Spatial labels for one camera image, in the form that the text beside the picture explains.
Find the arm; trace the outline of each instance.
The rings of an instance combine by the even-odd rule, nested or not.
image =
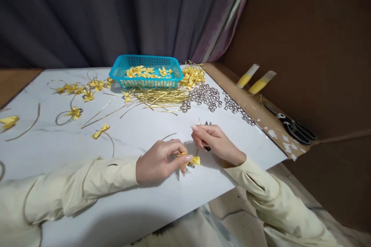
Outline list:
[[[71,216],[99,197],[138,183],[169,177],[192,156],[179,140],[158,141],[140,158],[95,159],[71,163],[46,174],[0,183],[0,246],[40,246],[39,224]]]
[[[193,126],[192,137],[200,149],[210,146],[234,167],[225,171],[244,189],[259,218],[264,221],[272,246],[338,246],[323,223],[282,181],[268,174],[228,139],[215,125]]]

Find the black scissors handle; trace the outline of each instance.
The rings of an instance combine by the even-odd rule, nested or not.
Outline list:
[[[282,113],[278,113],[277,117],[283,123],[287,133],[299,143],[303,145],[310,145],[310,140],[317,140],[317,136],[305,125],[290,120]]]

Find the blue plastic basket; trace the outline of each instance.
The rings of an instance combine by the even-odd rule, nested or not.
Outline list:
[[[170,78],[129,78],[126,77],[126,70],[131,67],[144,66],[154,68],[155,75],[160,76],[159,68],[172,69]],[[109,77],[117,80],[123,88],[175,88],[178,82],[183,79],[183,73],[179,62],[173,57],[147,56],[147,55],[120,55],[109,72]]]

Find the gray curtain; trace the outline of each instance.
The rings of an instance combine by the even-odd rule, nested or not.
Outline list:
[[[0,66],[111,66],[120,54],[200,63],[224,53],[228,40],[217,41],[236,1],[0,0]]]

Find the white marble table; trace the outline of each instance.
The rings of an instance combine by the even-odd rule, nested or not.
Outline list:
[[[95,70],[98,78],[103,80],[108,77],[110,68]],[[190,125],[198,124],[201,118],[203,124],[205,121],[218,124],[238,148],[264,169],[287,158],[258,127],[243,121],[240,113],[232,114],[223,108],[211,113],[204,104],[197,106],[192,103],[188,113],[179,112],[178,116],[155,113],[142,109],[144,105],[140,105],[119,119],[129,109],[125,107],[80,129],[113,98],[98,92],[95,99],[87,103],[77,96],[73,106],[84,109],[82,117],[67,125],[57,126],[55,117],[69,110],[72,96],[53,94],[46,83],[54,79],[62,79],[69,84],[87,83],[86,72],[87,69],[45,70],[7,105],[12,110],[2,112],[1,117],[18,115],[20,120],[15,127],[0,134],[0,160],[6,165],[4,179],[41,174],[75,160],[97,156],[110,158],[112,143],[109,138],[102,135],[94,140],[91,137],[104,123],[111,126],[108,133],[115,143],[115,157],[144,154],[155,141],[175,132],[177,134],[168,140],[178,138],[185,142],[189,153],[195,153]],[[208,75],[206,83],[222,93],[222,89]],[[37,124],[21,138],[5,142],[33,123],[38,103],[41,103],[41,115]],[[116,110],[123,103],[123,99],[116,97],[98,117]],[[201,167],[189,169],[186,176],[180,176],[179,180],[173,174],[156,186],[140,186],[101,198],[75,217],[44,223],[42,246],[121,246],[140,239],[235,187],[216,163],[212,152],[200,151],[200,157]]]

